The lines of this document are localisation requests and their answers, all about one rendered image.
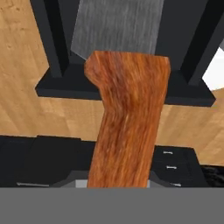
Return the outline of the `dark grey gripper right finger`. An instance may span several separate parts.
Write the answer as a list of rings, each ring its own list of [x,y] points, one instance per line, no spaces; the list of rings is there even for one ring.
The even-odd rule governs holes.
[[[160,179],[154,171],[150,172],[150,187],[172,187],[172,185],[168,182]]]

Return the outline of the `wooden handled kitchen knife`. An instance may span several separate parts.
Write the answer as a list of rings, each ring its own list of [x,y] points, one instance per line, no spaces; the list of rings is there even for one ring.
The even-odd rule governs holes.
[[[155,54],[165,0],[80,0],[71,49],[104,114],[87,185],[145,187],[170,61]]]

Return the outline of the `white plate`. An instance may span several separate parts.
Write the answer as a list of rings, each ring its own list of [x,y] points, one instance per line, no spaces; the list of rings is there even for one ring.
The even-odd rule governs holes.
[[[224,51],[220,47],[202,79],[211,91],[224,88]]]

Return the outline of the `black drawer stack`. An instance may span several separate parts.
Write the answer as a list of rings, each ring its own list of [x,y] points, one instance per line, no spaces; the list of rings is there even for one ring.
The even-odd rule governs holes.
[[[178,169],[166,169],[167,165],[177,166]],[[193,148],[156,146],[150,171],[154,171],[163,181],[181,184],[181,187],[208,187]]]

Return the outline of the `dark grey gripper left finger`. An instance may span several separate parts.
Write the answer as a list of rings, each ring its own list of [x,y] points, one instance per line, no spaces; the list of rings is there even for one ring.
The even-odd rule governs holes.
[[[52,185],[52,187],[86,188],[88,184],[87,171],[72,171],[67,178]]]

